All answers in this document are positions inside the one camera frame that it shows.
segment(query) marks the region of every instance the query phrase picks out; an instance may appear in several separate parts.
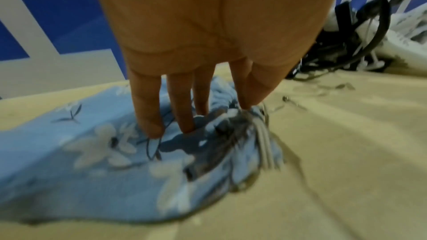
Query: beige surface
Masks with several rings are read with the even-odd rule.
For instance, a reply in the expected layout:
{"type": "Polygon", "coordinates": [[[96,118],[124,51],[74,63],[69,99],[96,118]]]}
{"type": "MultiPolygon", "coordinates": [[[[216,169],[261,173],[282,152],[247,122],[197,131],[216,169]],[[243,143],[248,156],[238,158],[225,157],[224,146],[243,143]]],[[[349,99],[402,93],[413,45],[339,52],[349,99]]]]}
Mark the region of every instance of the beige surface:
{"type": "MultiPolygon", "coordinates": [[[[224,66],[217,73],[230,78],[224,66]]],[[[3,100],[0,129],[108,87],[3,100]]],[[[270,115],[289,162],[245,193],[182,222],[0,224],[0,239],[427,239],[426,91],[425,79],[373,73],[284,81],[266,100],[270,110],[283,95],[306,108],[270,115]],[[334,89],[345,83],[355,90],[334,89]]]]}

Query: blue and white background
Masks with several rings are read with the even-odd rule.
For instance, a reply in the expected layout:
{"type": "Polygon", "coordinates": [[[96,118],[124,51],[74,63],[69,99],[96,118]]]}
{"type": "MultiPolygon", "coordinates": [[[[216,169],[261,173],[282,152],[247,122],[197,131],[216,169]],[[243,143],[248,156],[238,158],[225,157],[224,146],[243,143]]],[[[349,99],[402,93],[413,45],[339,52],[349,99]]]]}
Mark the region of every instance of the blue and white background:
{"type": "MultiPolygon", "coordinates": [[[[351,0],[356,8],[367,1],[351,0]]],[[[406,0],[393,12],[426,2],[406,0]]],[[[0,97],[127,78],[97,0],[0,0],[0,7],[0,97]]]]}

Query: black cable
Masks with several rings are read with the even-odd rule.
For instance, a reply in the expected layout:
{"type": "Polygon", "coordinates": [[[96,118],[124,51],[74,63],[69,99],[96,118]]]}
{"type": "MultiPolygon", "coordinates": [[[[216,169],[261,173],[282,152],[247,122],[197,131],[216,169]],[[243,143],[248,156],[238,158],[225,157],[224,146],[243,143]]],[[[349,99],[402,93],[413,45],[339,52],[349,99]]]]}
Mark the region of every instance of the black cable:
{"type": "Polygon", "coordinates": [[[370,43],[365,46],[362,50],[360,50],[357,54],[352,56],[349,60],[339,63],[339,64],[331,64],[322,67],[315,66],[303,66],[301,67],[301,72],[311,72],[317,70],[328,69],[330,71],[343,68],[349,64],[353,64],[354,62],[359,61],[362,57],[367,56],[375,47],[378,46],[379,43],[383,40],[385,35],[387,34],[388,29],[390,28],[390,18],[391,18],[391,5],[389,0],[377,0],[379,4],[379,25],[376,34],[370,43]]]}

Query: blue floral fabric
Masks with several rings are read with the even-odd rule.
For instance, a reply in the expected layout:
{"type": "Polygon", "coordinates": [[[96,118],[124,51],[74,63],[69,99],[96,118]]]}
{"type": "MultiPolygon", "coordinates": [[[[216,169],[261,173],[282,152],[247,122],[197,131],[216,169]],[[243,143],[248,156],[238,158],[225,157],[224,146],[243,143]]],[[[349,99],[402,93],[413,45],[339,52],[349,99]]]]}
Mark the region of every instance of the blue floral fabric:
{"type": "MultiPolygon", "coordinates": [[[[137,127],[129,86],[0,132],[0,220],[163,221],[220,199],[259,170],[257,135],[232,85],[213,79],[211,113],[195,116],[190,134],[174,121],[165,81],[160,100],[159,140],[137,127]]],[[[270,142],[279,166],[282,152],[270,142]]]]}

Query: hand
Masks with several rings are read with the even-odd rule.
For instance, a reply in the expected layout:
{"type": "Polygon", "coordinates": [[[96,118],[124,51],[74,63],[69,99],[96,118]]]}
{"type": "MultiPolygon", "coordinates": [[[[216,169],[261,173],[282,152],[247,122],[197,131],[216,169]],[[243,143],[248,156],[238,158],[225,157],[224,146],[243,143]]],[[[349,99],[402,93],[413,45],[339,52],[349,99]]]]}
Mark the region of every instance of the hand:
{"type": "Polygon", "coordinates": [[[313,44],[333,0],[100,0],[123,52],[138,123],[164,132],[159,91],[167,75],[180,129],[208,113],[215,65],[229,62],[243,109],[260,103],[313,44]]]}

